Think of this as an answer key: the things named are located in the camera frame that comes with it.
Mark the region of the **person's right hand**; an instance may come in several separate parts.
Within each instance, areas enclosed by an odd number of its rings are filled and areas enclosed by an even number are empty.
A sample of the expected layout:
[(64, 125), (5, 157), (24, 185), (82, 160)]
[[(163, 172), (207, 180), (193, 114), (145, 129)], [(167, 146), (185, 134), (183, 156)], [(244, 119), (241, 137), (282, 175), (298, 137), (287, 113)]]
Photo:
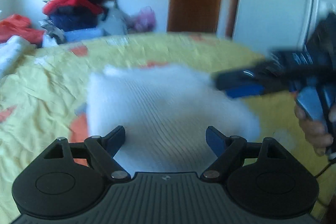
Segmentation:
[(299, 126), (305, 134), (306, 141), (312, 145), (318, 156), (326, 154), (327, 148), (333, 144), (334, 137), (327, 132), (326, 127), (319, 121), (311, 121), (298, 105), (294, 108)]

